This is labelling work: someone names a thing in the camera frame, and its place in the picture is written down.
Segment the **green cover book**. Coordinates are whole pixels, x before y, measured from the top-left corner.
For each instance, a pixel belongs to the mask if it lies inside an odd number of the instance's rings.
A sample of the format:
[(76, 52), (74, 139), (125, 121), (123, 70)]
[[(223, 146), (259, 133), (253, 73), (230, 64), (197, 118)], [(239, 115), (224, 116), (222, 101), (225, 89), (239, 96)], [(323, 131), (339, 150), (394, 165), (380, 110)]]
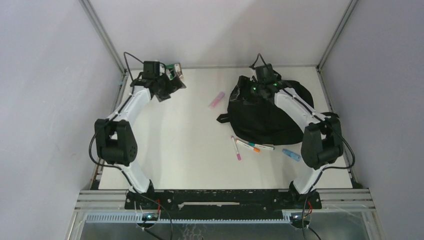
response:
[(180, 80), (184, 79), (182, 67), (180, 63), (172, 63), (166, 65), (166, 75), (170, 80), (179, 78)]

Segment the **black student backpack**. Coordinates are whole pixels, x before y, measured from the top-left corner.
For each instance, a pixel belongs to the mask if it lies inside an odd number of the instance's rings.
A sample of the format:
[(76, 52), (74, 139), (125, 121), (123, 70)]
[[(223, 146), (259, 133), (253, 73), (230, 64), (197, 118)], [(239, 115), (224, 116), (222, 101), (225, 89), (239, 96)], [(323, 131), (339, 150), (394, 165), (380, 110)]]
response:
[(216, 120), (229, 123), (237, 137), (254, 144), (280, 146), (302, 142), (302, 128), (269, 100), (251, 95), (253, 86), (249, 77), (239, 76), (229, 96), (227, 113)]

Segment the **blue correction tape dispenser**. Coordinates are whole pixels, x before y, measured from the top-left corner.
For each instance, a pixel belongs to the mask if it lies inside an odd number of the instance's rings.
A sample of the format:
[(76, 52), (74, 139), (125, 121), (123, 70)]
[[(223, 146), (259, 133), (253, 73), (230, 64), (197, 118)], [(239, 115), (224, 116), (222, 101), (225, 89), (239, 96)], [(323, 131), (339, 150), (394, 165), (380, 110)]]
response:
[(284, 148), (284, 149), (282, 150), (282, 152), (283, 152), (286, 156), (290, 157), (291, 159), (293, 159), (293, 160), (295, 160), (295, 161), (297, 161), (297, 162), (300, 162), (300, 161), (302, 160), (301, 155), (299, 155), (299, 154), (297, 154), (296, 152), (293, 152), (293, 151), (291, 151), (291, 150), (289, 150), (289, 149)]

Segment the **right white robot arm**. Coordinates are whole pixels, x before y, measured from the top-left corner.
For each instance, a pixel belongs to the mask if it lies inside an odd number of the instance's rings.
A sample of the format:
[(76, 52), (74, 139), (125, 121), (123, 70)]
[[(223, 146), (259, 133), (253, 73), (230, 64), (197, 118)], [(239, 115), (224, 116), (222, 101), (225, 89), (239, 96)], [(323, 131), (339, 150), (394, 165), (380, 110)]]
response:
[(250, 68), (254, 71), (250, 92), (272, 102), (302, 130), (300, 154), (307, 168), (291, 182), (295, 191), (289, 194), (289, 203), (302, 208), (323, 172), (335, 168), (335, 162), (344, 153), (341, 123), (335, 116), (316, 111), (291, 83), (279, 78), (271, 64), (251, 65)]

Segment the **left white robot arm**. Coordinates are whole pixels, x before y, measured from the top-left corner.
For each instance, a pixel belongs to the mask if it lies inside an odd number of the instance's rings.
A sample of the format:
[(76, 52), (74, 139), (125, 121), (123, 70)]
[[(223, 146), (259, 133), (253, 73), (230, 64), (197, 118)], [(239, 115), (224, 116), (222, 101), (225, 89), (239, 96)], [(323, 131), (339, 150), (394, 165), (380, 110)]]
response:
[(155, 205), (157, 196), (149, 190), (152, 182), (136, 161), (138, 144), (132, 125), (152, 98), (163, 102), (177, 90), (186, 88), (183, 80), (180, 63), (165, 65), (145, 61), (143, 70), (131, 79), (127, 99), (107, 118), (99, 118), (94, 123), (94, 136), (89, 145), (96, 147), (98, 158), (105, 161), (103, 166), (123, 174), (130, 191), (138, 193), (138, 204), (145, 209)]

